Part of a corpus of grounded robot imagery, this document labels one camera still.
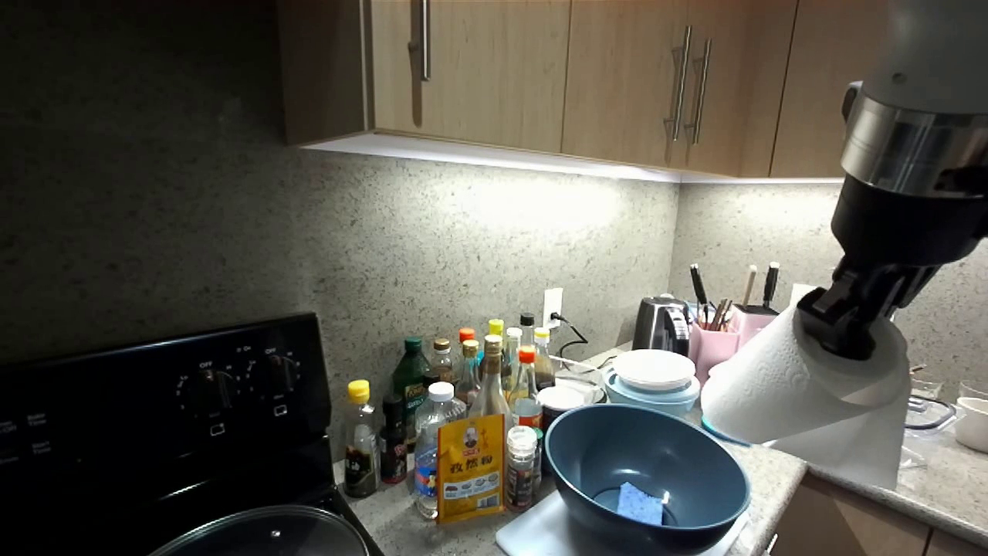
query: black stove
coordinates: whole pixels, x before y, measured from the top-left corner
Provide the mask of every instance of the black stove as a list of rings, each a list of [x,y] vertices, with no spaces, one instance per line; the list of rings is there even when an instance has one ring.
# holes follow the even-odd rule
[[[0,371],[0,553],[151,553],[225,512],[335,481],[315,314]]]

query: blue bowl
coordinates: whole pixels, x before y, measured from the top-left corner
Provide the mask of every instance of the blue bowl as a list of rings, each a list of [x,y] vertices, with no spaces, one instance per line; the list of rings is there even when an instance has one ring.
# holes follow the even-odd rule
[[[706,433],[666,414],[592,405],[562,414],[547,433],[547,460],[571,518],[640,551],[695,553],[713,548],[747,508],[747,480]],[[618,512],[618,491],[663,503],[653,525]]]

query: cord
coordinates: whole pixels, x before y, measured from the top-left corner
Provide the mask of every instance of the cord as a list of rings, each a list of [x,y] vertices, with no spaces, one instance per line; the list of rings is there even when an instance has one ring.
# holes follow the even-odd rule
[[[564,353],[567,347],[591,342],[591,340],[582,333],[582,329],[576,329],[571,322],[564,322],[564,314],[551,312],[551,322],[562,322],[562,324],[567,324],[567,331],[579,338],[579,340],[567,340],[567,342],[562,342],[562,347],[555,348],[555,355],[558,355],[558,359],[562,359],[562,353]]]

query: green bottle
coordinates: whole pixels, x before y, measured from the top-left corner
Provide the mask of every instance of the green bottle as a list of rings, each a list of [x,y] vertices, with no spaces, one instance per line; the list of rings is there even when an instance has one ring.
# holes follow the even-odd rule
[[[426,399],[430,363],[423,340],[406,338],[406,355],[393,374],[393,396],[406,405],[406,439],[415,444],[415,412]]]

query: stack of plates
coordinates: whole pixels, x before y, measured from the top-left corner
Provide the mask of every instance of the stack of plates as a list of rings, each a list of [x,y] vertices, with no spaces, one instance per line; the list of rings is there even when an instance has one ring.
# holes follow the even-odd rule
[[[610,371],[613,405],[636,405],[675,420],[692,420],[698,396],[700,384],[695,380],[695,365],[680,353],[622,353]]]

